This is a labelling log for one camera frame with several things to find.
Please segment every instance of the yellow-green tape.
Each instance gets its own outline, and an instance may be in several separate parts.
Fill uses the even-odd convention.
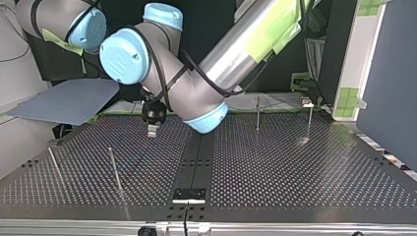
[[[358,106],[358,95],[358,88],[341,88],[334,116],[352,118]]]
[[[376,16],[387,0],[360,0],[359,1],[359,17]]]
[[[49,31],[48,29],[42,29],[42,35],[45,41],[53,42],[56,45],[64,48],[65,50],[74,52],[76,54],[79,54],[80,56],[83,55],[84,50],[81,46],[65,42],[64,40],[59,38],[59,36],[55,35],[53,32]]]
[[[279,53],[300,31],[299,1],[275,0],[260,25],[249,37],[245,49],[260,63],[272,50]]]

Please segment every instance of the metal rod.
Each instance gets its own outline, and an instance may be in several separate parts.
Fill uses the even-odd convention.
[[[54,166],[55,168],[59,168],[59,166],[58,166],[58,162],[56,162],[55,155],[54,155],[54,153],[53,153],[53,151],[52,151],[52,148],[51,148],[51,147],[49,147],[49,148],[48,148],[48,151],[49,151],[49,155],[50,155],[50,156],[51,156],[51,158],[52,158],[53,166]]]
[[[258,113],[258,117],[257,117],[257,131],[260,130],[260,121],[261,121],[260,104],[261,104],[261,98],[258,96],[258,102],[257,102],[257,113]]]
[[[313,119],[313,109],[314,109],[314,106],[312,106],[312,107],[310,108],[309,127],[312,125],[312,119]]]
[[[119,170],[117,170],[116,159],[114,158],[114,154],[113,154],[113,148],[109,147],[108,153],[110,154],[111,163],[113,164],[114,175],[116,176],[117,185],[119,187],[119,190],[123,191],[122,183],[120,182],[120,178],[119,178]]]
[[[314,106],[310,108],[310,118],[309,118],[309,127],[307,129],[307,139],[310,139],[310,129],[312,127],[313,110],[314,110]]]

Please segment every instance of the white wall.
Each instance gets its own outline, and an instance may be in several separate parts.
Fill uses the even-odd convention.
[[[13,0],[0,1],[14,5]],[[6,14],[22,30],[14,14],[10,11]],[[0,60],[22,55],[27,47],[0,14]],[[0,63],[0,179],[43,151],[53,138],[52,123],[4,116],[4,112],[19,102],[45,90],[47,85],[40,77],[31,52],[19,60]]]
[[[355,18],[334,107],[338,105],[339,93],[342,88],[358,88],[360,93],[359,98],[362,98],[374,58],[378,36],[380,35],[385,8],[386,6],[383,5],[376,16],[357,16]],[[356,121],[359,110],[359,108],[356,108],[353,118],[335,116],[333,118],[337,121]]]

